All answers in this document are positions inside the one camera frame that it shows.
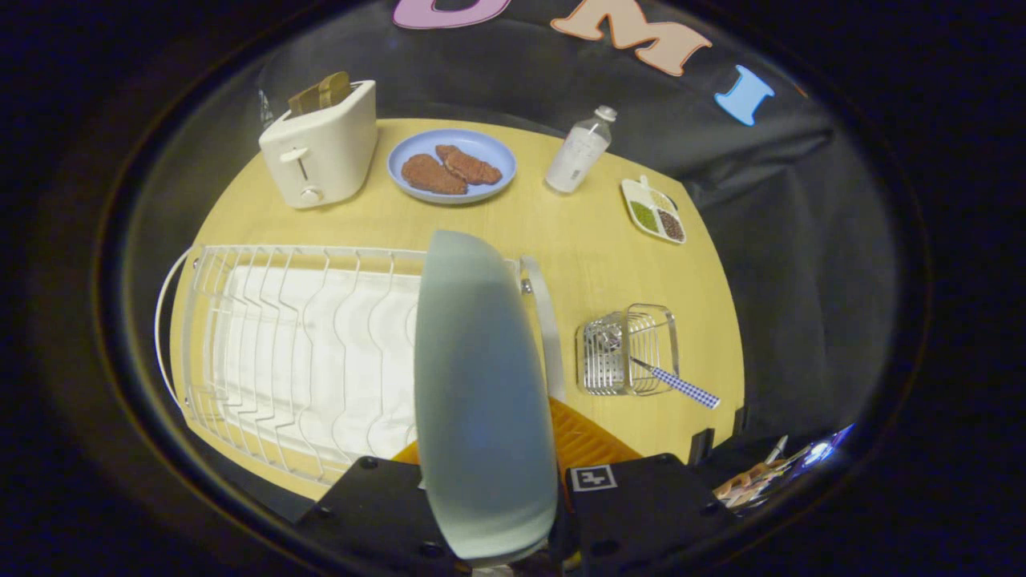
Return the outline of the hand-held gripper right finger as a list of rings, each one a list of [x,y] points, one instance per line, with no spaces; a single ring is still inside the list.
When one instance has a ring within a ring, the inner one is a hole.
[[[580,576],[673,572],[736,525],[706,483],[671,453],[644,457],[550,399],[561,493],[549,549]]]

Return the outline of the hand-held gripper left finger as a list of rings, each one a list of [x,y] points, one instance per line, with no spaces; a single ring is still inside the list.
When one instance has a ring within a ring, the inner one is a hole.
[[[297,532],[363,576],[470,576],[434,518],[413,463],[363,456],[298,521]]]

